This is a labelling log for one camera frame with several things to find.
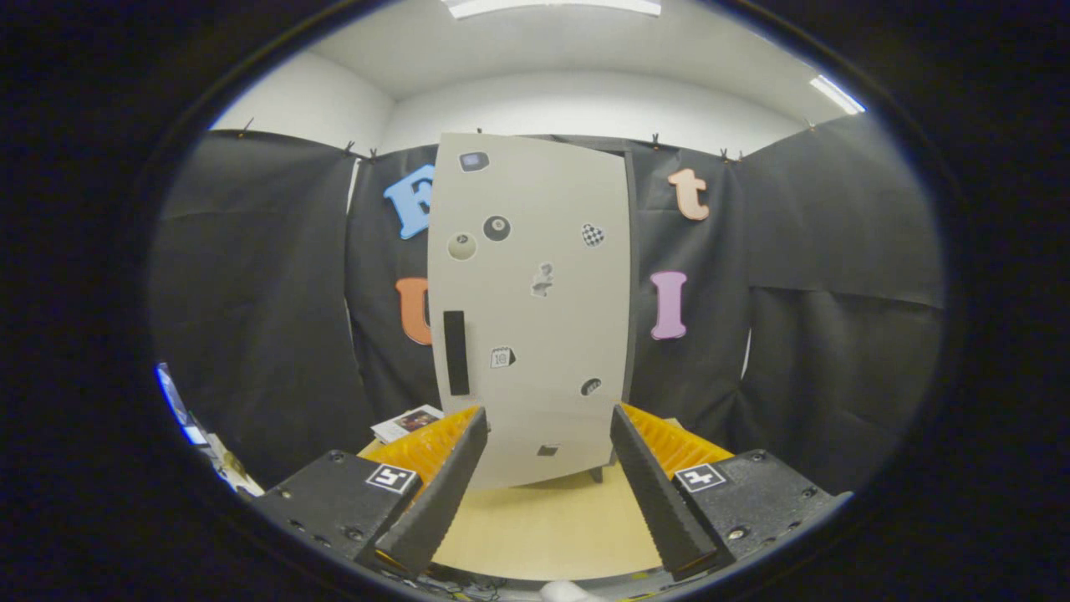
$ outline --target ceiling light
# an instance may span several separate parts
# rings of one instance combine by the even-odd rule
[[[455,18],[462,19],[484,13],[520,6],[556,6],[578,4],[631,11],[644,15],[661,14],[661,0],[442,0]]]
[[[819,75],[811,79],[810,84],[821,90],[829,98],[832,98],[832,102],[840,105],[840,108],[845,110],[847,114],[866,112],[866,107],[858,104],[858,101],[852,98],[846,92],[840,90],[836,83],[829,81],[824,75]]]

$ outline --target black ridged finger pad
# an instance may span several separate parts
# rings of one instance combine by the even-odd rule
[[[624,408],[613,408],[610,439],[621,460],[646,528],[661,562],[673,578],[682,580],[718,565],[731,557],[699,524],[684,505],[672,482],[646,447]]]
[[[401,516],[419,474],[330,451],[250,503],[269,521],[348,566],[372,561],[373,542]]]
[[[412,508],[376,542],[376,547],[393,560],[386,566],[394,572],[415,578],[431,564],[486,446],[487,411],[479,408],[439,474]]]

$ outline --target checkered heart sticker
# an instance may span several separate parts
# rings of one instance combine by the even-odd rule
[[[606,231],[593,223],[583,223],[583,244],[594,248],[606,240]]]

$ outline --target circular sticker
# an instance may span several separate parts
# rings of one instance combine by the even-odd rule
[[[483,233],[494,242],[502,242],[509,235],[511,230],[509,220],[501,215],[491,215],[483,222]]]
[[[446,249],[449,251],[449,256],[458,261],[471,259],[475,254],[475,236],[468,232],[458,232],[449,236]]]
[[[580,387],[580,395],[584,397],[590,396],[591,393],[594,393],[595,389],[599,387],[601,387],[601,380],[591,379],[586,383],[584,383],[582,387]]]

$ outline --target orange letter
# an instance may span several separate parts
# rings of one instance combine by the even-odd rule
[[[709,215],[709,207],[699,204],[699,190],[706,189],[706,181],[696,177],[693,169],[681,169],[669,175],[669,183],[676,186],[676,206],[685,217],[700,221]]]
[[[431,327],[424,320],[427,278],[401,278],[394,284],[401,295],[401,328],[421,345],[431,344]]]

